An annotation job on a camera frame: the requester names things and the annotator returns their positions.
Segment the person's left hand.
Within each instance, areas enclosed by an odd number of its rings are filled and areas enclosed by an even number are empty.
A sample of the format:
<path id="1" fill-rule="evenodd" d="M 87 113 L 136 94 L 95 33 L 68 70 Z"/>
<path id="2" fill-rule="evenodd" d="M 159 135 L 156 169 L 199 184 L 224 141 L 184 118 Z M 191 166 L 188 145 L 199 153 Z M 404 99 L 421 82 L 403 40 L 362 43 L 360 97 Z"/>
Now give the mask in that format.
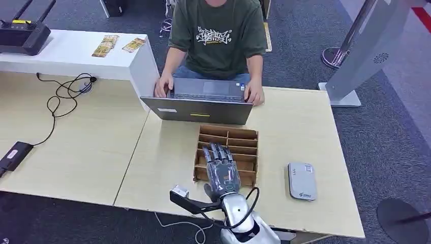
<path id="1" fill-rule="evenodd" d="M 262 105 L 265 102 L 265 94 L 261 78 L 252 78 L 244 90 L 244 100 L 254 106 Z"/>

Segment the person's right hand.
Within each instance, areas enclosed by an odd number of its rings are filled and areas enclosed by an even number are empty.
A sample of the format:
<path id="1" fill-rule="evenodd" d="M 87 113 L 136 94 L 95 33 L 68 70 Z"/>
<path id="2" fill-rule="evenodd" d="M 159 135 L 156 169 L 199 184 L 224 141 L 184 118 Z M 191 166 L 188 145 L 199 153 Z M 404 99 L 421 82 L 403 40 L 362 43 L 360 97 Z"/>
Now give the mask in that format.
<path id="1" fill-rule="evenodd" d="M 166 98 L 167 92 L 173 89 L 173 76 L 171 73 L 163 72 L 156 82 L 154 96 L 157 98 Z"/>

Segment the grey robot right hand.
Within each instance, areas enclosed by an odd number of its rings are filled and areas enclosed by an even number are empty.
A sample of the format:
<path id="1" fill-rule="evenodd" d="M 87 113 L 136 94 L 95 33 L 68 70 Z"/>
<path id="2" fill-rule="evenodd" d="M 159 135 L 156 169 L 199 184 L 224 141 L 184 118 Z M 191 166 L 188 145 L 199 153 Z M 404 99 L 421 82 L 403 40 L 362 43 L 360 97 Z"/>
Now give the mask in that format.
<path id="1" fill-rule="evenodd" d="M 224 195 L 238 193 L 241 187 L 239 171 L 230 149 L 219 143 L 203 146 L 209 183 L 204 191 L 212 202 L 220 201 Z"/>

